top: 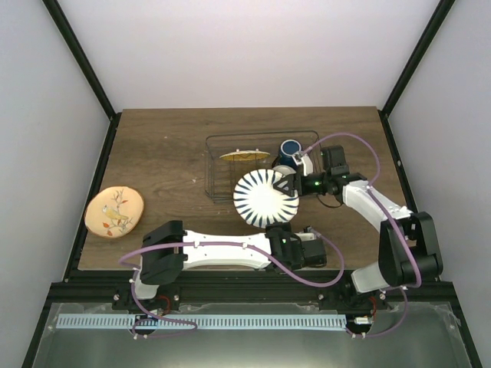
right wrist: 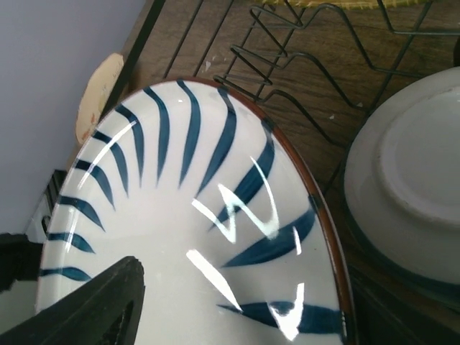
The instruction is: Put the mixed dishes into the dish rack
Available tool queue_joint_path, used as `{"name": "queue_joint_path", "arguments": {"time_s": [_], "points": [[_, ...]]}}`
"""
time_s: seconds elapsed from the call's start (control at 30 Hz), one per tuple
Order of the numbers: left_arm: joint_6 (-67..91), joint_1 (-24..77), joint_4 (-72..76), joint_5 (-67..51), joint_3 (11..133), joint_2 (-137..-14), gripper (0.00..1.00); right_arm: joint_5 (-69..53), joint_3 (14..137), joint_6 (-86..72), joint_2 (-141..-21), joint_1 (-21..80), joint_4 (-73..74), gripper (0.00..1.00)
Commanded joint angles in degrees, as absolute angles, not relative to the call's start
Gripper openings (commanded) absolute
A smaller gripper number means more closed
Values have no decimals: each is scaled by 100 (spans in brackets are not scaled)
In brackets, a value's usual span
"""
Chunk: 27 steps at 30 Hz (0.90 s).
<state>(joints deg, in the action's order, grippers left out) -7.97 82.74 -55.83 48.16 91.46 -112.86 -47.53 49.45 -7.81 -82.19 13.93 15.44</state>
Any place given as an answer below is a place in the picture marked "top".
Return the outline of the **striped white blue plate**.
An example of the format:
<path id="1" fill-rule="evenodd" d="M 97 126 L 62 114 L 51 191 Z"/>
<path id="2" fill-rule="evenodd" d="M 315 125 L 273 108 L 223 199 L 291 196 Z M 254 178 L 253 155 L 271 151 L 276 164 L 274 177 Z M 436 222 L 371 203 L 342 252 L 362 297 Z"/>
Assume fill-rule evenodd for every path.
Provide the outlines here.
<path id="1" fill-rule="evenodd" d="M 274 188 L 285 178 L 273 169 L 246 173 L 233 190 L 233 204 L 239 216 L 251 226 L 266 228 L 274 223 L 290 222 L 298 213 L 299 197 Z"/>

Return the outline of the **blue ceramic mug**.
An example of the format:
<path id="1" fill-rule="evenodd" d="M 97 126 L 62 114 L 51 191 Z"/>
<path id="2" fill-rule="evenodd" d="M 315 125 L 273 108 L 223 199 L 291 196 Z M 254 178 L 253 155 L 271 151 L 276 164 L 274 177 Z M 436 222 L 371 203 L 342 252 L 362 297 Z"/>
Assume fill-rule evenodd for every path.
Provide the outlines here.
<path id="1" fill-rule="evenodd" d="M 297 169 L 297 164 L 293 156 L 302 150 L 302 145 L 297 140 L 285 140 L 278 148 L 278 155 L 272 163 L 272 168 L 276 166 L 288 166 Z"/>

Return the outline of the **round woven bamboo tray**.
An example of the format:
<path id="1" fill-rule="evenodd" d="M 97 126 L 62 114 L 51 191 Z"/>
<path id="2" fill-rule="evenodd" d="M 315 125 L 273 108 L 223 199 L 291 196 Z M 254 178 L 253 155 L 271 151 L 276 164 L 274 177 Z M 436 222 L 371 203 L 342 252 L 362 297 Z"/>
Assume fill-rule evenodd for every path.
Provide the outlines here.
<path id="1" fill-rule="evenodd" d="M 221 155 L 219 158 L 229 162 L 249 162 L 249 161 L 257 161 L 261 159 L 267 159 L 268 157 L 270 157 L 270 153 L 258 149 L 251 149 L 251 150 L 237 149 L 236 151 L 225 153 Z"/>

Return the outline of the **round wooden plate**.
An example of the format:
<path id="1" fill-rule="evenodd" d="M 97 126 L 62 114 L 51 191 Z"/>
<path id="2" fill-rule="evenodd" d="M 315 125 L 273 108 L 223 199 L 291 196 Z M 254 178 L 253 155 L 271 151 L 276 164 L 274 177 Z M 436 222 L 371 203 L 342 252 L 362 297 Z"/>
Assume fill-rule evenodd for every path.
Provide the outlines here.
<path id="1" fill-rule="evenodd" d="M 108 187 L 89 201 L 84 213 L 87 230 L 102 238 L 129 234 L 142 218 L 143 196 L 127 186 Z"/>

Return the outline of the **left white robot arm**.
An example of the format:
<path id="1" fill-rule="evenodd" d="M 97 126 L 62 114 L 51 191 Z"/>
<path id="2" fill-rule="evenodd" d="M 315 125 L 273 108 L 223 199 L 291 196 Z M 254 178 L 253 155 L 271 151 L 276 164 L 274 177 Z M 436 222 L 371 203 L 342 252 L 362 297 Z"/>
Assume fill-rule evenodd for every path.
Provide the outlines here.
<path id="1" fill-rule="evenodd" d="M 207 235 L 183 228 L 173 220 L 143 237 L 142 248 L 183 243 L 183 247 L 144 252 L 130 301 L 139 309 L 151 308 L 158 287 L 172 284 L 180 272 L 191 268 L 237 266 L 255 270 L 278 269 L 271 255 L 290 271 L 324 267 L 327 254 L 323 241 L 309 232 L 294 233 L 289 223 L 268 225 L 254 235 Z"/>

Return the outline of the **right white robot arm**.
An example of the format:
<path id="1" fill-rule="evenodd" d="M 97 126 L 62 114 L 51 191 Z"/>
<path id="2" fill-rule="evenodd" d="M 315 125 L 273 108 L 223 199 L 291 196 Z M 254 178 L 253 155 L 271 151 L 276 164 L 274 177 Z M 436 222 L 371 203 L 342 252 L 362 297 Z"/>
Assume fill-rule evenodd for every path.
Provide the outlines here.
<path id="1" fill-rule="evenodd" d="M 443 259 L 433 218 L 426 212 L 413 212 L 378 192 L 372 181 L 351 172 L 342 146 L 321 149 L 323 170 L 314 172 L 307 153 L 291 155 L 296 172 L 273 187 L 294 194 L 330 195 L 339 204 L 356 211 L 379 234 L 378 259 L 351 273 L 351 283 L 341 289 L 346 307 L 357 309 L 368 292 L 401 286 L 418 288 L 423 281 L 443 273 Z"/>

